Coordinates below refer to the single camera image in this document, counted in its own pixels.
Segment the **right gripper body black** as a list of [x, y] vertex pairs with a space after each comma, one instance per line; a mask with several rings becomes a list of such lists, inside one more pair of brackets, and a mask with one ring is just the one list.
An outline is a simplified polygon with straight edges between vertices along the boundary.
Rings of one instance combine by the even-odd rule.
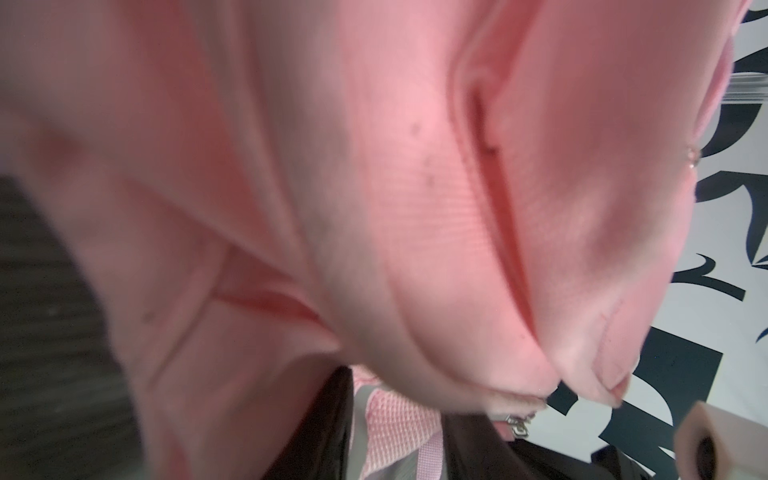
[[585, 462], [571, 456], [518, 439], [509, 447], [533, 471], [545, 479], [572, 480], [648, 480], [653, 476], [614, 446], [606, 446], [591, 454]]

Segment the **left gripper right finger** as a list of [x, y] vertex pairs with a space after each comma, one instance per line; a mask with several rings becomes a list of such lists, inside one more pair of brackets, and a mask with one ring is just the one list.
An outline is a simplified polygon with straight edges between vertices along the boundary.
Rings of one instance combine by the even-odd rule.
[[485, 415], [443, 414], [448, 479], [539, 479]]

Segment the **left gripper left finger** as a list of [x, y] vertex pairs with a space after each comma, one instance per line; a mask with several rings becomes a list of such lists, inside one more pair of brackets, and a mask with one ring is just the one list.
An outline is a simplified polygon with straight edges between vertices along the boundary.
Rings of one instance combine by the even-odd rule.
[[353, 412], [352, 371], [340, 367], [328, 378], [264, 477], [268, 480], [344, 479]]

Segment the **pink student backpack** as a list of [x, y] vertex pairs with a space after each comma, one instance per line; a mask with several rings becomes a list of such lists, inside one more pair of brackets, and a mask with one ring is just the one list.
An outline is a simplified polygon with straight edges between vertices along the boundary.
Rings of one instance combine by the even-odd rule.
[[5, 1], [1, 146], [153, 477], [295, 477], [349, 365], [448, 413], [620, 405], [747, 8]]

